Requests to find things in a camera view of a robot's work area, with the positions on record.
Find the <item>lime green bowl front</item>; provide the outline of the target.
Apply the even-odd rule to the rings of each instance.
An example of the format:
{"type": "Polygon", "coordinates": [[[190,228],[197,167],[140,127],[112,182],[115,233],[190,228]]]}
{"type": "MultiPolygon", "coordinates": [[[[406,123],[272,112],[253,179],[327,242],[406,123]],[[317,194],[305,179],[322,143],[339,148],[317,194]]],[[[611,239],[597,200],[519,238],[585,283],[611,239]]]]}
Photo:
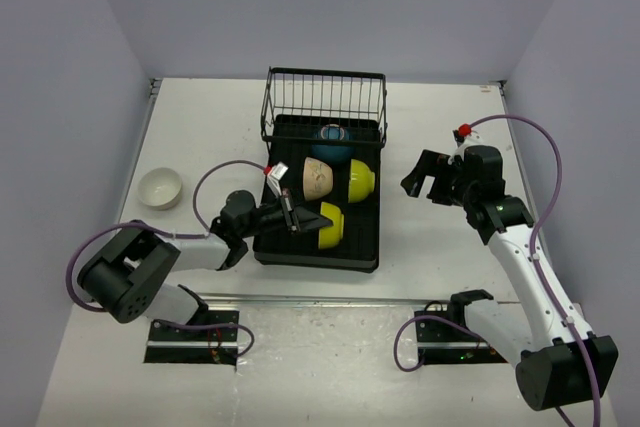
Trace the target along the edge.
{"type": "Polygon", "coordinates": [[[344,236],[344,214],[338,206],[328,202],[321,203],[320,214],[330,221],[330,225],[319,230],[318,249],[328,250],[335,248],[340,244],[344,236]]]}

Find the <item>white speckled ceramic bowl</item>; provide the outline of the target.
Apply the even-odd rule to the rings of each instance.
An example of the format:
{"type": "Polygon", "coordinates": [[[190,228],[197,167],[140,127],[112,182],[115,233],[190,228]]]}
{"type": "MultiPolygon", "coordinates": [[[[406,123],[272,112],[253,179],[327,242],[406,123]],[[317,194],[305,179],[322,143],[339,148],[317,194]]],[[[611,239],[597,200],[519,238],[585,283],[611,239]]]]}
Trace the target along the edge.
{"type": "Polygon", "coordinates": [[[159,167],[147,172],[137,185],[137,197],[146,207],[163,211],[175,207],[182,198],[183,182],[178,172],[159,167]]]}

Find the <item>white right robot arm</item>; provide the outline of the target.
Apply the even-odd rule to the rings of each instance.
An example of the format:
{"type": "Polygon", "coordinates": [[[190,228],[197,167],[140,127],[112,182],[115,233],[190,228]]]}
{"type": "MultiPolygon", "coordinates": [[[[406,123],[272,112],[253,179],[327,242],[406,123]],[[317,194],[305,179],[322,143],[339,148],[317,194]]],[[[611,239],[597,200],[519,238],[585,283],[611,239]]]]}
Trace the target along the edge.
{"type": "Polygon", "coordinates": [[[485,290],[454,294],[446,327],[456,339],[482,338],[515,370],[518,389],[534,411],[559,409],[603,396],[618,359],[609,336],[598,336],[576,311],[532,236],[525,203],[505,192],[503,159],[487,145],[465,145],[452,155],[425,150],[402,180],[410,197],[426,178],[432,202],[459,206],[498,260],[525,314],[510,316],[485,290]]]}

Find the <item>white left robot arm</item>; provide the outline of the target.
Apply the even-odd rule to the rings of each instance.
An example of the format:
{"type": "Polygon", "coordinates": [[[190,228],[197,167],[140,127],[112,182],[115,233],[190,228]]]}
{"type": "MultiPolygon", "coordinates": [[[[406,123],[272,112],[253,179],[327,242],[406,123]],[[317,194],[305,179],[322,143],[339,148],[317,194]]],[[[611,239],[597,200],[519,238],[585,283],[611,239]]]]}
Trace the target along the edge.
{"type": "Polygon", "coordinates": [[[111,238],[88,260],[71,282],[86,292],[117,322],[140,316],[167,321],[187,340],[201,337],[208,326],[203,301],[166,278],[173,271],[224,271],[249,252],[246,240],[274,230],[293,235],[334,227],[331,218],[293,203],[288,194],[258,206],[246,190],[232,192],[204,234],[171,234],[148,224],[128,222],[112,229],[111,238]]]}

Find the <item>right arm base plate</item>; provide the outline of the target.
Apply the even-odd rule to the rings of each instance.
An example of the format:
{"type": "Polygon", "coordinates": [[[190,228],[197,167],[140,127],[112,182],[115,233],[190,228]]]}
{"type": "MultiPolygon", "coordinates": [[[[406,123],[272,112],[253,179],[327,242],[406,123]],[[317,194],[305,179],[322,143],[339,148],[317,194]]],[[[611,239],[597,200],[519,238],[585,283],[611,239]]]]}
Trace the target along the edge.
{"type": "Polygon", "coordinates": [[[506,363],[485,342],[442,322],[420,320],[415,332],[419,360],[425,366],[506,363]]]}

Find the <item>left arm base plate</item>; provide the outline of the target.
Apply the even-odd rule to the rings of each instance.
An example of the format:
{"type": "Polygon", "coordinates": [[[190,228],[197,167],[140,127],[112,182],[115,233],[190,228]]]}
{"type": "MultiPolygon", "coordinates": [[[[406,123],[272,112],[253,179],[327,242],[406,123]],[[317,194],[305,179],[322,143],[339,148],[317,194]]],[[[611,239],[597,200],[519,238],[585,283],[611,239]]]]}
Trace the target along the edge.
{"type": "Polygon", "coordinates": [[[238,359],[238,331],[230,328],[189,331],[155,320],[149,328],[145,364],[227,365],[238,359]]]}

